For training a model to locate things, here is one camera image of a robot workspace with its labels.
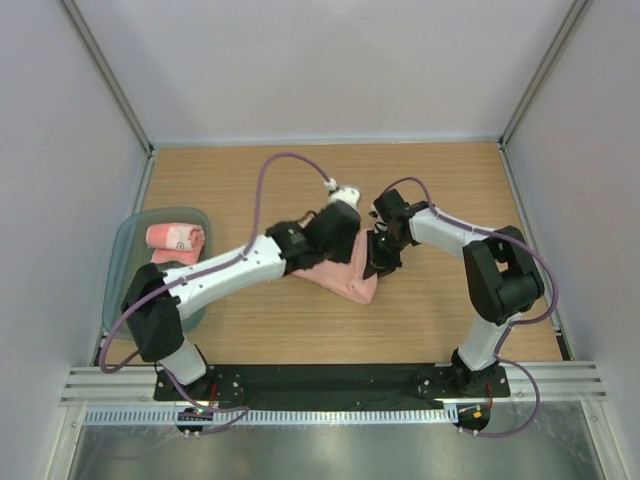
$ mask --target pink cloth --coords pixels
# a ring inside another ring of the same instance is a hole
[[[309,270],[296,270],[293,275],[317,283],[357,303],[371,303],[378,276],[362,278],[367,264],[367,230],[360,230],[351,252],[349,264],[325,260]]]
[[[156,250],[153,263],[179,262],[183,265],[198,263],[204,246],[204,230],[199,225],[162,223],[147,229],[146,242]]]

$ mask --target gray wall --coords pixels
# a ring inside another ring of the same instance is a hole
[[[493,137],[570,0],[78,0],[162,142]]]
[[[52,0],[0,14],[2,478],[40,475],[144,156]]]
[[[595,359],[628,460],[640,456],[639,52],[640,3],[594,2],[510,145],[571,346]]]

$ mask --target robotic arm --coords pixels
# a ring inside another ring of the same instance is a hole
[[[482,390],[497,366],[494,352],[503,333],[544,294],[531,256],[486,234],[498,232],[524,242],[522,233],[513,226],[495,230],[450,215],[450,221],[445,222],[439,218],[439,209],[426,201],[410,205],[395,189],[380,195],[373,207],[372,216],[378,222],[368,239],[365,277],[388,275],[401,267],[400,253],[408,245],[430,244],[464,262],[469,296],[477,313],[467,339],[453,352],[452,371],[463,393]],[[506,268],[500,269],[499,264],[506,264]]]
[[[255,237],[248,251],[243,246],[164,272],[154,264],[141,267],[125,295],[122,311],[149,292],[166,289],[127,320],[142,360],[160,363],[182,385],[203,377],[206,362],[184,337],[182,320],[250,285],[309,269],[324,260],[349,263],[360,229],[359,201],[357,189],[339,187],[329,194],[328,205],[304,226],[298,221],[276,223]]]

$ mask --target teal container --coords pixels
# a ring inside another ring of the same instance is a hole
[[[151,263],[153,249],[147,246],[145,237],[147,229],[158,223],[189,223],[200,225],[205,234],[204,247],[200,252],[200,261],[211,257],[211,224],[207,216],[200,210],[191,207],[159,208],[136,213],[124,221],[116,239],[113,242],[111,264],[107,286],[104,292],[102,307],[102,324],[107,331],[111,331],[118,318],[124,295],[133,280],[138,268]],[[181,267],[180,263],[165,263],[158,265],[160,270]],[[182,330],[186,333],[198,326],[204,317],[206,307],[182,320]],[[116,338],[131,340],[131,333],[126,323],[120,327]]]

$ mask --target wooden table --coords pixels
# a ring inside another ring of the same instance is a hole
[[[436,205],[480,225],[520,225],[496,146],[491,143],[216,147],[159,152],[145,209],[193,206],[211,220],[213,251],[220,254],[249,238],[256,178],[278,151],[316,160],[338,182],[359,187],[365,224],[371,201],[393,180],[421,177]],[[405,199],[421,199],[413,185]],[[275,162],[266,177],[261,231],[326,204],[322,179],[295,159]],[[408,247],[404,267],[383,278],[370,305],[359,305],[286,277],[229,295],[210,305],[188,334],[212,363],[312,364],[448,361],[471,325],[464,267],[433,247]],[[545,308],[538,302],[534,313]],[[110,363],[132,351],[118,340]],[[547,321],[515,331],[504,356],[555,361],[561,356]]]

